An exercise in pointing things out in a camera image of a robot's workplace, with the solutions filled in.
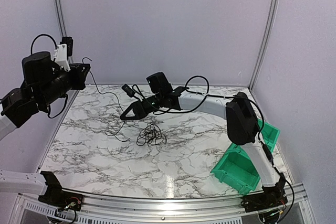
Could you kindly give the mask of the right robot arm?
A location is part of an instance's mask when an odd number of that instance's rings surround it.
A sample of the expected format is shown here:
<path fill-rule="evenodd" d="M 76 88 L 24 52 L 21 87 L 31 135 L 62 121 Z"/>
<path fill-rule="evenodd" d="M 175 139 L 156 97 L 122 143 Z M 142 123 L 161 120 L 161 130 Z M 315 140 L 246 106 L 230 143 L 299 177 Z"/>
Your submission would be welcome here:
<path fill-rule="evenodd" d="M 231 146 L 212 169 L 212 174 L 243 196 L 242 206 L 248 211 L 285 205 L 287 180 L 274 165 L 273 149 L 269 147 L 267 126 L 258 119 L 255 102 L 246 93 L 226 97 L 209 92 L 191 91 L 187 86 L 173 88 L 163 72 L 147 77 L 153 93 L 145 97 L 136 87 L 122 86 L 129 96 L 139 95 L 120 115 L 123 121 L 141 120 L 150 113 L 186 114 L 202 112 L 226 121 Z"/>

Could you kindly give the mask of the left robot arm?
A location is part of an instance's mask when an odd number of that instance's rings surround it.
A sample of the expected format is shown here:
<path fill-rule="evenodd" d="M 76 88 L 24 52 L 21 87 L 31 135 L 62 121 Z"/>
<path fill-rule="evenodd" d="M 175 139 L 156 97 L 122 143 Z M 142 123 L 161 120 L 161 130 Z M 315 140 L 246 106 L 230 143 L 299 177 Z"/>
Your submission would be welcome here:
<path fill-rule="evenodd" d="M 52 119 L 51 104 L 68 100 L 70 90 L 83 90 L 90 70 L 87 63 L 70 63 L 73 38 L 62 37 L 54 53 L 31 52 L 22 60 L 23 83 L 1 98 L 1 138 L 23 126 L 33 115 L 44 112 Z M 52 172 L 19 173 L 1 170 L 1 192 L 46 196 L 54 205 L 66 202 L 66 193 Z"/>

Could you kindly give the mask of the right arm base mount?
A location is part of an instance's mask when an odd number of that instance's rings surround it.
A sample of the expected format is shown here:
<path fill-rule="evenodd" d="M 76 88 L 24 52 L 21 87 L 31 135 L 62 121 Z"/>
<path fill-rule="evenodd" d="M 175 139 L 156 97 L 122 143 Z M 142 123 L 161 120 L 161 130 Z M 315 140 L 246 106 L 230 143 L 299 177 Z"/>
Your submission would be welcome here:
<path fill-rule="evenodd" d="M 273 187 L 262 186 L 262 192 L 242 197 L 240 205 L 246 212 L 260 211 L 278 207 L 288 202 L 285 192 L 286 179 L 281 173 L 279 181 Z"/>

